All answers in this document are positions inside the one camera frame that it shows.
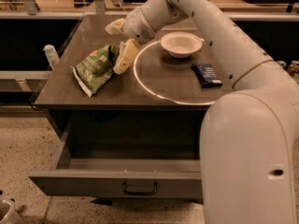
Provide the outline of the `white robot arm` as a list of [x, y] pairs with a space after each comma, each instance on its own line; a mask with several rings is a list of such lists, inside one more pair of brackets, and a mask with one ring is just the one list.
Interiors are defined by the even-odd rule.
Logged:
[[202, 122], [205, 223], [296, 224], [297, 82], [210, 0], [148, 0], [106, 30], [145, 44], [184, 17], [194, 21], [233, 88]]

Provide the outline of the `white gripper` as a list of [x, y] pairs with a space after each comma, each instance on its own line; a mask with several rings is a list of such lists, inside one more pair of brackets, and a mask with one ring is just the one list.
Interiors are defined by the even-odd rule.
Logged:
[[113, 67], [113, 71], [117, 75], [123, 74], [130, 67], [140, 51], [140, 44], [150, 42], [156, 35], [140, 7], [132, 10], [125, 19], [121, 18], [111, 22], [105, 27], [105, 30], [110, 35], [125, 34], [130, 38], [126, 42], [120, 43], [120, 54]]

